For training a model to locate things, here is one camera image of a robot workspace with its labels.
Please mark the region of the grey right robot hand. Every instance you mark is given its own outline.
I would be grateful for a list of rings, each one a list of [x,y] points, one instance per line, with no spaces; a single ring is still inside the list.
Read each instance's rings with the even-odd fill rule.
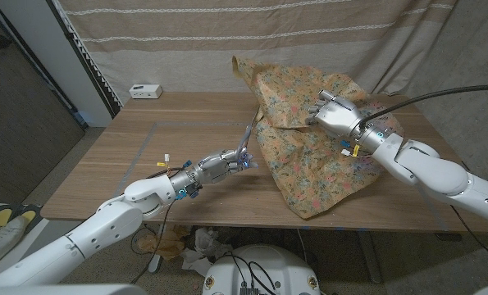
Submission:
[[[393,134],[374,125],[361,127],[363,116],[356,105],[324,89],[318,93],[317,101],[308,112],[307,125],[317,125],[333,138],[354,139],[368,152],[377,150]]]

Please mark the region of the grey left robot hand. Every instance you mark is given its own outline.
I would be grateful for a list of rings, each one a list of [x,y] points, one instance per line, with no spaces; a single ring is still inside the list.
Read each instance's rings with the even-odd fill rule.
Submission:
[[[258,163],[253,160],[252,154],[247,153],[246,147],[241,152],[222,150],[183,168],[170,177],[170,181],[176,199],[195,198],[204,185],[219,183],[229,175],[250,168],[258,168]]]

